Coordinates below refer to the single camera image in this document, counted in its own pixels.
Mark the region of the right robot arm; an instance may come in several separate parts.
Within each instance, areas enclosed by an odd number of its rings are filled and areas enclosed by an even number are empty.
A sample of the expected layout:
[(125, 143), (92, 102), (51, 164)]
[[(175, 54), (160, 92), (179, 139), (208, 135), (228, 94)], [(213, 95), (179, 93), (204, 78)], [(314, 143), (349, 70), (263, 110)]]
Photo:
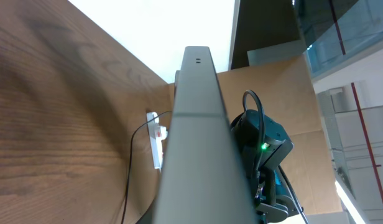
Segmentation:
[(251, 191), (259, 223), (279, 223), (299, 215), (303, 209), (280, 163), (293, 149), (285, 129), (264, 116), (265, 136), (259, 142), (259, 112), (247, 110), (231, 123)]

